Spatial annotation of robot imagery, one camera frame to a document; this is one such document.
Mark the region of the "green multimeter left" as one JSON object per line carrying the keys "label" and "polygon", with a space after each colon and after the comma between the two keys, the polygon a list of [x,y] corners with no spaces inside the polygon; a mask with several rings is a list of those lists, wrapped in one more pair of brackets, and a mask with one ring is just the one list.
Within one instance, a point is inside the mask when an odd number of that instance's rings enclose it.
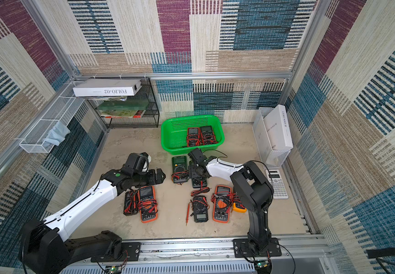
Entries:
{"label": "green multimeter left", "polygon": [[186,156],[174,156],[172,158],[172,176],[174,184],[182,185],[189,179],[188,161]]}

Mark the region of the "white box right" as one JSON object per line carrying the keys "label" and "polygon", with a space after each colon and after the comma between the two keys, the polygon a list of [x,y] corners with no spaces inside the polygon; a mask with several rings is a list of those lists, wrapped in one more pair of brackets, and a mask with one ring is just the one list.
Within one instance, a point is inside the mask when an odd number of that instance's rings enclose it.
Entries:
{"label": "white box right", "polygon": [[291,150],[292,136],[284,105],[277,105],[264,119],[265,129],[273,150]]}

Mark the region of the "orange multimeter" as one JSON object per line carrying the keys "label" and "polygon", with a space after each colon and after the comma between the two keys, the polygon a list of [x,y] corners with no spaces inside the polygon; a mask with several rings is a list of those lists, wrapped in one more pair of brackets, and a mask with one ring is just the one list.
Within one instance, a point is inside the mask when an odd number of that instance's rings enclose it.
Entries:
{"label": "orange multimeter", "polygon": [[228,223],[232,205],[232,189],[228,186],[218,185],[212,195],[213,220],[218,223]]}
{"label": "orange multimeter", "polygon": [[157,219],[157,200],[153,186],[142,187],[138,190],[137,209],[140,212],[142,223],[149,223]]}

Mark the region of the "dark green multimeter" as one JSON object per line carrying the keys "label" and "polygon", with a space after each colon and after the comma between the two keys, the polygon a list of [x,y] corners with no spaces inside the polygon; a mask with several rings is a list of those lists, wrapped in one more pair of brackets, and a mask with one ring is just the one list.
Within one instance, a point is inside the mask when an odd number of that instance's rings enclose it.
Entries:
{"label": "dark green multimeter", "polygon": [[194,164],[189,166],[189,178],[194,189],[201,189],[208,186],[207,179],[198,175],[196,172],[196,166]]}

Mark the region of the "black clamp multimeter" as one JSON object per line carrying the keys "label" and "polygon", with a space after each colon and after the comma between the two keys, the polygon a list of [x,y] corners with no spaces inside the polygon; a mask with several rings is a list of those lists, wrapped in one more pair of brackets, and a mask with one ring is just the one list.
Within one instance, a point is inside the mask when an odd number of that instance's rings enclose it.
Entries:
{"label": "black clamp multimeter", "polygon": [[209,205],[207,199],[203,195],[194,196],[192,199],[192,210],[195,223],[205,223],[209,219]]}

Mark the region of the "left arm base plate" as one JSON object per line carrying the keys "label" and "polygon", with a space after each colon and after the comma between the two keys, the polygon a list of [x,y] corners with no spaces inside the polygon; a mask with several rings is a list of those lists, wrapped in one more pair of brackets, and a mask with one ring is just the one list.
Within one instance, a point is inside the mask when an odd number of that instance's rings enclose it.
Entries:
{"label": "left arm base plate", "polygon": [[96,257],[99,263],[138,261],[141,242],[122,242],[115,244],[104,255]]}

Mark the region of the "clear plastic bin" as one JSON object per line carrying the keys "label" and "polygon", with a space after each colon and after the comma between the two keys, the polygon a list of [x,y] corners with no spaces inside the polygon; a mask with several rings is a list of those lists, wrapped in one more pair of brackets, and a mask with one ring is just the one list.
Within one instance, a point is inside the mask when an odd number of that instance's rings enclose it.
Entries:
{"label": "clear plastic bin", "polygon": [[270,107],[260,107],[257,110],[253,123],[253,133],[261,161],[271,169],[279,169],[291,150],[274,150],[271,146],[270,138],[265,130],[264,117],[272,110],[273,108]]}

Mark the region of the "white calculator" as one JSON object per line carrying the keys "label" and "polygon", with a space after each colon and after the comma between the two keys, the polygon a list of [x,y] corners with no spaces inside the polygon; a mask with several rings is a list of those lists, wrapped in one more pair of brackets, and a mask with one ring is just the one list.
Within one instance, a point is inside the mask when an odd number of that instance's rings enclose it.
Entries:
{"label": "white calculator", "polygon": [[274,189],[273,197],[275,199],[288,199],[289,195],[286,190],[283,178],[281,177],[281,173],[279,170],[269,170],[267,174],[267,178]]}

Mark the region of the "red black probe leads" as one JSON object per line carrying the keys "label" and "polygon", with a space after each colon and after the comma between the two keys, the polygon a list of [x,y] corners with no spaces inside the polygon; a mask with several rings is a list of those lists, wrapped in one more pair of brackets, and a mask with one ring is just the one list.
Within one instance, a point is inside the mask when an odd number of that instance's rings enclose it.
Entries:
{"label": "red black probe leads", "polygon": [[192,192],[191,192],[191,196],[192,196],[192,197],[195,197],[195,196],[198,196],[198,195],[201,195],[201,194],[208,193],[209,191],[210,191],[210,188],[209,188],[209,187],[203,187],[203,188],[200,188],[200,189],[198,189],[198,190],[192,191]]}

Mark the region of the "green plastic basket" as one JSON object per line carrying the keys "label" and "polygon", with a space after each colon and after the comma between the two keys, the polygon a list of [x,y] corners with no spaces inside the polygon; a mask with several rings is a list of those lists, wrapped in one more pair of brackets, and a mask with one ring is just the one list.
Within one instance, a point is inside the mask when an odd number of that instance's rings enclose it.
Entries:
{"label": "green plastic basket", "polygon": [[[187,135],[189,128],[201,128],[211,126],[216,143],[200,145],[195,147],[187,146]],[[202,151],[216,150],[225,142],[225,134],[219,119],[214,115],[186,116],[172,118],[164,121],[161,126],[162,148],[171,155],[188,154],[195,148]]]}

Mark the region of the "light blue cloth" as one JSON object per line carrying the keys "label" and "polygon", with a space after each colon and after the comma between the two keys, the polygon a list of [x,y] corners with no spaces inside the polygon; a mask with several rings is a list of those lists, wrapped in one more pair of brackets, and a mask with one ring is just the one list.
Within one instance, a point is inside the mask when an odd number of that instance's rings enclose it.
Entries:
{"label": "light blue cloth", "polygon": [[61,122],[57,122],[44,138],[43,147],[49,148],[51,146],[59,146],[63,141],[65,141],[66,136],[70,132],[71,131],[66,125]]}

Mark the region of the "green book on shelf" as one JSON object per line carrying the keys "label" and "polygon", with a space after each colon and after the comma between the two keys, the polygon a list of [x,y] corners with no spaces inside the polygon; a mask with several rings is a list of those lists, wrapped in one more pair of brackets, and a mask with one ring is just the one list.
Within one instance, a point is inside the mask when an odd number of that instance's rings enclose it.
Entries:
{"label": "green book on shelf", "polygon": [[101,116],[133,117],[138,111],[145,110],[149,106],[146,99],[133,99],[127,101],[111,100],[104,101],[96,109]]}

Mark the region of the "yellow multimeter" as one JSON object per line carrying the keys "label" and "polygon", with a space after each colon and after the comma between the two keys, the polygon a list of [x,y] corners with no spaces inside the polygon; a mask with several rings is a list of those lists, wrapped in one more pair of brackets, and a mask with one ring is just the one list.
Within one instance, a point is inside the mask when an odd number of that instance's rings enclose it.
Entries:
{"label": "yellow multimeter", "polygon": [[246,213],[247,209],[245,206],[242,204],[240,197],[238,196],[237,193],[232,193],[231,195],[232,198],[232,210],[239,212],[239,213]]}

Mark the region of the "white folio box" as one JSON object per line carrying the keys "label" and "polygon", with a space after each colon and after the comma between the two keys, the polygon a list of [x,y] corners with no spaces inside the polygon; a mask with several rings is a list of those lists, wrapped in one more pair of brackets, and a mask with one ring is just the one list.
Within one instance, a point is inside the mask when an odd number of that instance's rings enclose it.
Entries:
{"label": "white folio box", "polygon": [[89,79],[74,88],[76,97],[127,97],[141,89],[139,79]]}

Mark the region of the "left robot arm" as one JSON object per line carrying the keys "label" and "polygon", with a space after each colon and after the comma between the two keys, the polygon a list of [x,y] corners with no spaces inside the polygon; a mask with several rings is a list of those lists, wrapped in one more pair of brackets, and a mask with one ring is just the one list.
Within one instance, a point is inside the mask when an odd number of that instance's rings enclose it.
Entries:
{"label": "left robot arm", "polygon": [[111,231],[71,239],[71,235],[98,209],[133,187],[162,184],[162,169],[149,167],[147,153],[132,153],[118,169],[102,174],[87,192],[43,220],[31,219],[21,229],[19,260],[23,269],[36,274],[58,274],[78,261],[123,257],[122,238]]}

